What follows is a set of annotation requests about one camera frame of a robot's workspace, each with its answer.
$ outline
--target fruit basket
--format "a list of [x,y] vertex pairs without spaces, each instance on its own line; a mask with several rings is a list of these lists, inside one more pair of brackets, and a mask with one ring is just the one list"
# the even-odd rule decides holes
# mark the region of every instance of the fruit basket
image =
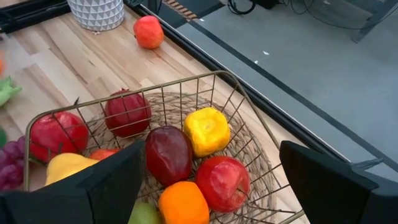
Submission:
[[[233,80],[228,85],[222,78]],[[152,111],[148,116],[148,128],[132,136],[119,137],[106,124],[107,102],[131,95],[140,95],[146,99],[146,106],[139,108]],[[27,127],[24,189],[29,190],[29,162],[37,161],[32,156],[32,127],[40,118],[69,111],[84,123],[89,132],[87,147],[82,152],[88,157],[98,149],[123,148],[136,139],[145,139],[151,130],[163,126],[174,126],[183,130],[186,117],[202,108],[214,108],[222,112],[228,121],[230,138],[228,145],[221,151],[193,161],[192,172],[188,180],[195,180],[198,167],[214,156],[228,156],[240,161],[250,178],[250,191],[242,207],[231,213],[210,211],[210,223],[308,223],[302,217],[303,211],[292,192],[278,157],[279,141],[263,116],[253,105],[236,77],[228,72],[219,71],[184,78],[175,82],[151,86],[140,90],[130,90],[108,98],[80,103],[38,115]],[[48,149],[49,157],[54,151]],[[157,207],[157,202],[164,187],[147,172],[137,201],[148,202]]]

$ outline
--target woven basket liner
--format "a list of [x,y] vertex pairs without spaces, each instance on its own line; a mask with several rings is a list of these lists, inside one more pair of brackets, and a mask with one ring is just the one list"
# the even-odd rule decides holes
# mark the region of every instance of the woven basket liner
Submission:
[[[166,113],[164,113],[161,93],[149,93],[146,94],[145,97],[149,101],[152,110],[152,119],[150,122],[151,129],[166,125],[164,114],[166,114],[167,125],[173,125],[181,129],[181,120],[184,120],[188,114],[196,110],[196,95],[182,94],[182,103],[180,103],[180,93],[164,93],[164,101],[170,102],[165,103]],[[198,109],[210,106],[210,100],[199,96],[198,105]],[[214,102],[211,106],[220,111],[223,108]],[[252,183],[249,194],[250,198],[242,208],[240,208],[237,212],[229,214],[212,212],[210,223],[257,223],[255,220],[262,220],[261,223],[263,223],[263,221],[273,223],[274,216],[272,214],[275,213],[276,196],[275,194],[270,194],[270,192],[273,192],[274,190],[275,180],[271,173],[268,173],[271,169],[271,165],[266,153],[262,148],[257,147],[259,144],[255,144],[255,141],[257,140],[250,130],[248,130],[246,125],[241,128],[238,133],[236,133],[244,124],[244,121],[237,115],[237,113],[232,117],[232,111],[224,110],[223,114],[228,120],[230,120],[229,126],[231,128],[231,136],[234,136],[235,134],[236,136],[233,140],[231,140],[225,150],[217,152],[211,156],[226,155],[234,156],[236,159],[239,159],[247,167]],[[113,134],[110,131],[106,131],[107,127],[105,125],[104,119],[100,119],[103,117],[104,114],[100,114],[92,119],[95,122],[89,122],[89,128],[93,132],[94,137],[102,148],[112,149],[119,146],[123,148],[124,146],[134,142],[135,139],[145,139],[149,133],[149,129],[147,129],[147,131],[144,133],[134,136],[133,138],[117,138],[119,143],[118,145]],[[94,148],[96,148],[96,143],[93,139],[90,140],[88,148],[90,150],[85,152],[86,156],[95,151]],[[194,160],[193,172],[190,180],[193,180],[195,170],[202,161],[203,159]],[[139,198],[137,200],[149,202],[154,206],[157,206],[157,201],[163,189],[163,186],[161,186],[148,173],[141,187]]]

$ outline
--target gray floor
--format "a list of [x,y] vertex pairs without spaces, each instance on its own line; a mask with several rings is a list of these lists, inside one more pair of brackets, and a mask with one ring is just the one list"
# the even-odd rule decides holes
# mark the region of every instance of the gray floor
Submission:
[[[297,1],[294,6],[303,10]],[[350,27],[361,27],[369,17],[340,0],[315,0],[311,9],[323,20]],[[296,15],[290,6],[271,11],[257,7],[245,16],[224,7],[198,23],[398,161],[398,150],[391,147],[398,129],[397,18],[398,12],[393,13],[359,44],[351,41],[356,31],[324,25],[309,14]],[[374,158],[190,24],[178,30],[351,161]],[[385,165],[374,172],[398,180]]]

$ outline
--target green apple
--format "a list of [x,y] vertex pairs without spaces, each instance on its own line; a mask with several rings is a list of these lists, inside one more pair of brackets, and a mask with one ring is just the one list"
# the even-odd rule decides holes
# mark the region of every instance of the green apple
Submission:
[[136,202],[128,224],[162,224],[162,219],[151,204]]

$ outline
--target grapes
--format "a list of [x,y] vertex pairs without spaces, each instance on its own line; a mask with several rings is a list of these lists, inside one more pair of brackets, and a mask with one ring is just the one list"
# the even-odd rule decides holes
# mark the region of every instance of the grapes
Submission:
[[25,136],[0,149],[0,190],[11,190],[24,181]]
[[0,178],[2,178],[1,190],[14,189],[20,186],[24,181],[24,166],[19,164],[11,164],[0,170]]
[[8,153],[0,150],[0,170],[2,170],[3,167],[8,166],[9,164],[12,164],[13,162],[14,160],[12,159],[12,157],[9,156]]
[[12,160],[20,159],[24,157],[24,154],[21,153],[21,150],[18,147],[18,143],[16,141],[8,142],[4,147],[3,151],[6,152]]
[[25,136],[19,137],[17,144],[18,144],[18,149],[23,156],[25,154]]

